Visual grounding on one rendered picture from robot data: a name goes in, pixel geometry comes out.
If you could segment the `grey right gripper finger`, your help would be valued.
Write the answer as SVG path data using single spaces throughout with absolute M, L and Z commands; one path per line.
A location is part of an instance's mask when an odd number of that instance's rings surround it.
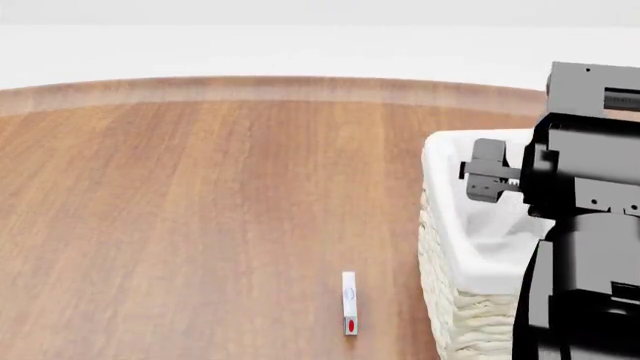
M 640 120 L 640 68 L 553 62 L 546 110 L 606 118 L 610 111 Z
M 460 163 L 458 178 L 467 179 L 470 200 L 498 201 L 505 191 L 521 191 L 520 170 L 510 167 L 503 140 L 475 140 L 471 160 Z

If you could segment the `white cloth basket liner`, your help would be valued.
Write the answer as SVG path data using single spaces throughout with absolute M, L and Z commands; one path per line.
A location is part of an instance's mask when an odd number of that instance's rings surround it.
M 423 184 L 435 221 L 445 265 L 454 286 L 467 293 L 519 292 L 539 239 L 553 221 L 533 218 L 519 193 L 506 192 L 498 203 L 469 200 L 459 165 L 469 161 L 479 138 L 503 140 L 512 167 L 520 167 L 529 129 L 438 131 L 422 150 Z

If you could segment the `cream woven wicker basket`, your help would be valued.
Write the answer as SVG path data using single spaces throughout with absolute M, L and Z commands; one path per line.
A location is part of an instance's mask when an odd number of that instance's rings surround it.
M 422 185 L 418 261 L 431 330 L 441 360 L 511 360 L 518 296 L 457 289 L 445 265 L 426 187 Z

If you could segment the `white tomato sauce box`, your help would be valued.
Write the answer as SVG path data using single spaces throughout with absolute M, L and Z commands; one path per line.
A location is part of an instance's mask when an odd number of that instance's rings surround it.
M 355 272 L 342 272 L 342 309 L 344 335 L 358 335 L 358 307 Z

